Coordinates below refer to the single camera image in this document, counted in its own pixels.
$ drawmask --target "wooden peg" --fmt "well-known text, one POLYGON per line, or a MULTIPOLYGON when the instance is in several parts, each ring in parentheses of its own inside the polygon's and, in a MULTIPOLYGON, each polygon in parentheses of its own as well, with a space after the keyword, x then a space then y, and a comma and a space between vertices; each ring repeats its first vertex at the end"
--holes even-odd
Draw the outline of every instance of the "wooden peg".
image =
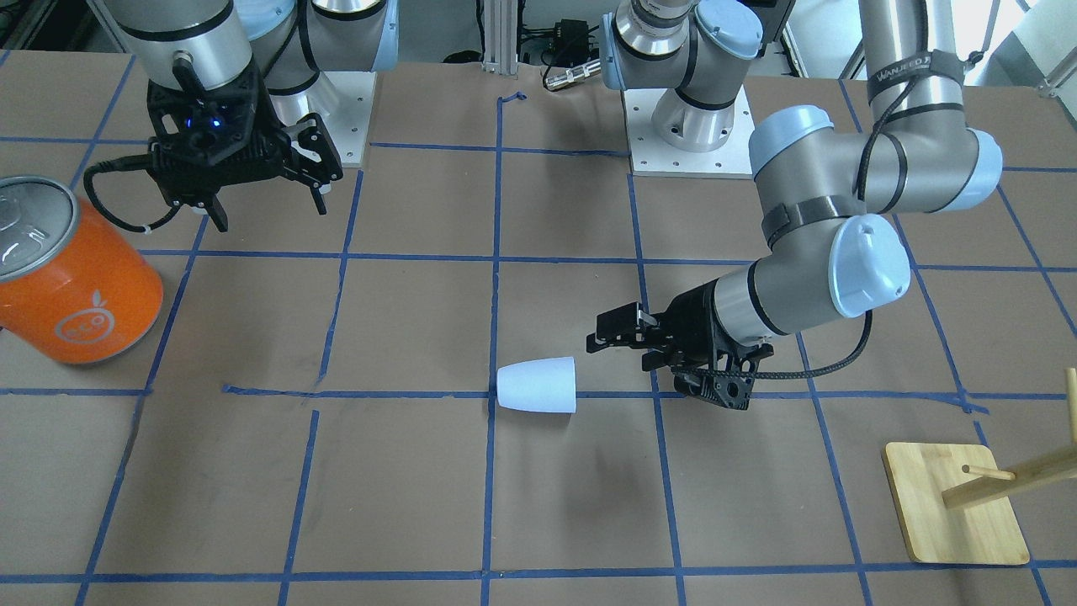
POLYGON ((979 467, 976 465, 962 465, 961 470, 973 476, 983 478, 994 478, 995 480, 1017 480, 1017 474, 1004 469, 991 469, 990 467, 979 467))
POLYGON ((1077 445, 1077 369, 1066 369, 1066 404, 1069 405, 1069 439, 1077 445))

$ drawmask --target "orange can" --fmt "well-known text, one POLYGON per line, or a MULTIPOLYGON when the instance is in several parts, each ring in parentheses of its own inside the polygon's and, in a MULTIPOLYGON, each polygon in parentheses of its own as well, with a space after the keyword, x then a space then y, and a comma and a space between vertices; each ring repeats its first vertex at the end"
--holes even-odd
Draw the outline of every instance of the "orange can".
POLYGON ((127 350, 160 314, 160 276, 71 189, 0 179, 0 327, 67 364, 127 350))

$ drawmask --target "can lid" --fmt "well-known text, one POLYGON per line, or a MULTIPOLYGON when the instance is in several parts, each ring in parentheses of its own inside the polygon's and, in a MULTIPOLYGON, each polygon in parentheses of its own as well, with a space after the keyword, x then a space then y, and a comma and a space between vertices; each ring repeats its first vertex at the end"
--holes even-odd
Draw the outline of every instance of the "can lid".
POLYGON ((0 179, 0 282, 47 263, 78 223, 79 203, 64 184, 45 177, 0 179))

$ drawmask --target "wooden base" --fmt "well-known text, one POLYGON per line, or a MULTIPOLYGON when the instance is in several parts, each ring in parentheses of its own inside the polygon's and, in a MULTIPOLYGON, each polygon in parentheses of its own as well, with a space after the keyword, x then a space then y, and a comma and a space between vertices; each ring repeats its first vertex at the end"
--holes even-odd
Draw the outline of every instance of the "wooden base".
POLYGON ((1002 564, 1029 562, 1029 548, 1009 498, 947 509, 942 491, 976 479, 962 465, 998 469, 987 447, 891 442, 883 451, 890 490, 913 562, 1002 564))

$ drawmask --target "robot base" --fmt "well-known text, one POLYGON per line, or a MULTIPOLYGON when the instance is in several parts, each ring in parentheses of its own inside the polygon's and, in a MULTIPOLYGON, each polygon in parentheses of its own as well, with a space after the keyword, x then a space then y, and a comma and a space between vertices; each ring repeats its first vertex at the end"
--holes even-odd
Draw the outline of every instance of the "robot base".
POLYGON ((322 72, 322 77, 303 93, 272 97, 274 108, 285 124, 318 111, 340 154, 341 166, 358 168, 367 146, 377 77, 369 71, 322 72))
POLYGON ((632 152, 632 172, 655 177, 701 177, 708 179, 751 179, 752 161, 747 140, 755 121, 741 87, 737 93, 736 122, 726 143, 712 152, 688 152, 667 143, 651 123, 663 88, 625 90, 625 122, 632 152))

